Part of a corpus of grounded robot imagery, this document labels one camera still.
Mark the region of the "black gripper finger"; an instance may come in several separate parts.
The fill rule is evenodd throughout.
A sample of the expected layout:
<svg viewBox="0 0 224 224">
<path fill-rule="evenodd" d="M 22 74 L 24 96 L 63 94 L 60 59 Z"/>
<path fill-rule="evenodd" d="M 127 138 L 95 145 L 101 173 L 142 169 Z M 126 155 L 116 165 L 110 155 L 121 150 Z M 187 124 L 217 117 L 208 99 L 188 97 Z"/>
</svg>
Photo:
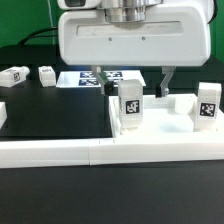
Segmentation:
<svg viewBox="0 0 224 224">
<path fill-rule="evenodd" d="M 156 94 L 157 98 L 166 97 L 169 94 L 169 82 L 175 73 L 175 66 L 163 66 L 162 67 L 162 74 L 164 78 L 161 83 L 156 85 Z"/>
<path fill-rule="evenodd" d="M 101 93 L 103 95 L 111 95 L 114 89 L 114 82 L 110 81 L 103 70 L 102 66 L 92 66 L 92 73 L 96 77 L 96 80 L 100 84 Z"/>
</svg>

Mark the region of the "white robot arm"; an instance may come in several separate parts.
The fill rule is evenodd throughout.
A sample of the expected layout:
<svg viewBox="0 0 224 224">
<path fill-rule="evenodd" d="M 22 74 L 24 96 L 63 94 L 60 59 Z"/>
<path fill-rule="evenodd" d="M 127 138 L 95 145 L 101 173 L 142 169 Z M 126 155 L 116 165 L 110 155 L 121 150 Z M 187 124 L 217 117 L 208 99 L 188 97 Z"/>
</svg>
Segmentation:
<svg viewBox="0 0 224 224">
<path fill-rule="evenodd" d="M 177 67 L 201 66 L 211 54 L 217 0 L 57 0 L 59 49 L 68 65 L 160 66 L 156 88 L 168 95 Z"/>
</svg>

